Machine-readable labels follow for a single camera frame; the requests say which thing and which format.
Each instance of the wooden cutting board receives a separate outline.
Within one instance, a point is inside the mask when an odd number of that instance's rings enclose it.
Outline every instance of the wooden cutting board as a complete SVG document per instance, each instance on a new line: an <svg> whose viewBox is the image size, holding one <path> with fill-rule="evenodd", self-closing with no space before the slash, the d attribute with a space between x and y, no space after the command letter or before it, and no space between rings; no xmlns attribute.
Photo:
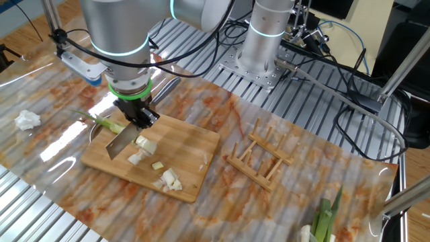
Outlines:
<svg viewBox="0 0 430 242"><path fill-rule="evenodd" d="M128 123L119 110L116 110L110 119L124 126ZM157 150L154 155L144 158L136 166L127 161L129 156L138 152L132 145L128 145L113 161L110 160L105 146L115 134L107 128L102 128L92 140L82 155L81 162L178 200L195 202L216 152L220 135L165 115L161 115L155 124L143 130L141 135L157 142ZM207 165L204 164L204 156L208 160ZM164 168L155 171L152 164L157 161L160 161ZM168 168L173 168L179 176L183 188L181 191L163 192L152 185Z"/></svg>

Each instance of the kitchen knife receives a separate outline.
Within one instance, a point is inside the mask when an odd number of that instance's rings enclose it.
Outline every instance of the kitchen knife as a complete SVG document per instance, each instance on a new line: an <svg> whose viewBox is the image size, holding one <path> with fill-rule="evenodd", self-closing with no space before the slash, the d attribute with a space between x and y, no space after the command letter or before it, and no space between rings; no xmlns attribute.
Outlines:
<svg viewBox="0 0 430 242"><path fill-rule="evenodd" d="M153 101L149 104L150 108L155 110L155 106L161 102L169 93L171 93L175 87L181 82L180 77L175 77L170 80L158 94L153 98ZM152 124L157 121L157 118L152 114L150 110L142 109L150 119ZM106 146L107 153L111 160L113 160L121 151L127 147L133 140L135 140L140 132L141 128L135 126L133 123L129 123L123 131L121 131L115 138Z"/></svg>

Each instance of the green leaf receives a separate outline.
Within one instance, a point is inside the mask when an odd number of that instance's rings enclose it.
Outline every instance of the green leaf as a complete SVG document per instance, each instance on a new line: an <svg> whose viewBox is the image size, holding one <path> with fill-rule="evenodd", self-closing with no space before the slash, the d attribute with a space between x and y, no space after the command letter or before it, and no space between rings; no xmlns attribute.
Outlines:
<svg viewBox="0 0 430 242"><path fill-rule="evenodd" d="M314 213L314 221L312 222L312 228L310 230L310 232L315 236L315 232L316 232L316 226L318 225L318 220L320 218L320 212L316 211Z"/></svg>
<svg viewBox="0 0 430 242"><path fill-rule="evenodd" d="M341 189L339 189L339 191L337 192L335 202L333 203L333 206L331 206L331 213L333 215L331 216L329 227L327 228L327 234L326 234L324 242L330 242L330 236L331 236L331 232L333 230L333 224L335 223L336 214L337 214L337 211L339 210L339 204L341 203L342 192L343 192L343 185L341 186Z"/></svg>
<svg viewBox="0 0 430 242"><path fill-rule="evenodd" d="M318 224L316 226L315 238L318 242L324 242L324 238L327 234L327 228L329 227L331 213L331 202L328 199L322 198L320 202L320 216L318 218Z"/></svg>

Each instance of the white tissue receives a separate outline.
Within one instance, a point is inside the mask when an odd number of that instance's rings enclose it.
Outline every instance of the white tissue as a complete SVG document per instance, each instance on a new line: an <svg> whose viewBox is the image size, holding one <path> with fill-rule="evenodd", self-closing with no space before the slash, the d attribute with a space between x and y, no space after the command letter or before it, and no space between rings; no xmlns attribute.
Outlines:
<svg viewBox="0 0 430 242"><path fill-rule="evenodd" d="M34 128L40 125L40 116L33 112L22 110L15 119L15 125L22 131Z"/></svg>

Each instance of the plastic sheet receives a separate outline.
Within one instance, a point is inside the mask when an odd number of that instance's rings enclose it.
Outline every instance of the plastic sheet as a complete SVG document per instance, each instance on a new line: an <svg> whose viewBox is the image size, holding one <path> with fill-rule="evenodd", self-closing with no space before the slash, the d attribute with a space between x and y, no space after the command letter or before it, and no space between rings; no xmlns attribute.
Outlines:
<svg viewBox="0 0 430 242"><path fill-rule="evenodd" d="M69 29L83 26L77 19ZM71 38L89 46L83 33ZM380 211L397 165L352 155L200 78L184 79L157 106L158 112L221 135L194 204L82 165L79 157L94 123L69 110L105 116L114 110L116 97L105 81L101 87L88 86L53 52L54 45L44 42L0 74L0 163L109 241L292 241L312 222L320 198L333 201L341 184L333 226L337 241L379 241ZM175 65L167 68L186 73ZM173 76L151 71L155 95ZM40 115L42 125L26 131L15 127L21 110ZM274 125L270 142L287 134L282 150L294 159L291 167L281 165L272 193L226 162L236 141L238 153L251 143L247 134L257 117L262 135L266 125ZM248 165L256 169L262 159L268 161L265 173L275 159L259 147Z"/></svg>

